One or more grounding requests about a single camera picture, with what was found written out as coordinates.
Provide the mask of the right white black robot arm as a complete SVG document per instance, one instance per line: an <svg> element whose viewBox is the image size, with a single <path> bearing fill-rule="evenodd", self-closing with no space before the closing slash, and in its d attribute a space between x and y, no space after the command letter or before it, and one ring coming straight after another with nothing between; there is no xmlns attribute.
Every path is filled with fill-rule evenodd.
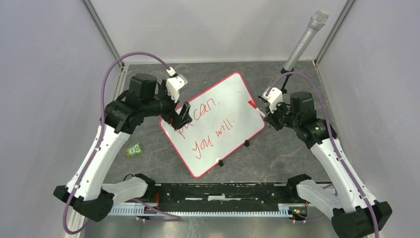
<svg viewBox="0 0 420 238"><path fill-rule="evenodd" d="M303 199L315 206L340 238L378 235L392 209L388 202L378 201L358 177L330 123L317 117L312 94L295 92L285 103L282 92L272 88L261 99L268 104L264 120L276 130L293 129L320 161L338 193L327 192L309 175L301 174L288 179L287 198L292 202Z"/></svg>

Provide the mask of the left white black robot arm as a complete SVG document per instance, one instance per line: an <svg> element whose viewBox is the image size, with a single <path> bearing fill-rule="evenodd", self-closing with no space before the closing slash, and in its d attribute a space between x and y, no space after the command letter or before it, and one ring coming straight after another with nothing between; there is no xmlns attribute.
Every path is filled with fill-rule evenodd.
<svg viewBox="0 0 420 238"><path fill-rule="evenodd" d="M105 115L82 165L66 185L55 188L54 196L95 222L103 220L114 206L133 198L152 201L156 195L154 181L143 174L110 185L104 184L104 179L122 146L145 118L160 116L175 130L192 121L188 102L176 111L180 90L186 85L182 75L162 82L150 74L134 75L128 89L105 106Z"/></svg>

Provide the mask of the white board with pink rim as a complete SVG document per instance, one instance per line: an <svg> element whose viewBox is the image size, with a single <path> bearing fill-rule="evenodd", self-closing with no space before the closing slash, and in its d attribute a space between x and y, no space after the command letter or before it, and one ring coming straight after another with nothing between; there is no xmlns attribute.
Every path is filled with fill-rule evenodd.
<svg viewBox="0 0 420 238"><path fill-rule="evenodd" d="M235 72L189 101L192 122L175 130L160 127L194 178L261 132L265 123L242 75Z"/></svg>

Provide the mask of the red capped whiteboard marker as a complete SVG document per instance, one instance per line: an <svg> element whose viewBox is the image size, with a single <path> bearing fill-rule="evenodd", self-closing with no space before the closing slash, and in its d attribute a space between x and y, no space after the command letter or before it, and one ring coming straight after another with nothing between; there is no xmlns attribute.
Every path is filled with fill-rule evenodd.
<svg viewBox="0 0 420 238"><path fill-rule="evenodd" d="M266 114L257 106L257 104L254 102L254 101L252 101L252 100L249 100L248 101L248 104L251 106L251 107L253 107L259 114L260 114L260 116L261 117L263 117L263 118L265 118L266 117Z"/></svg>

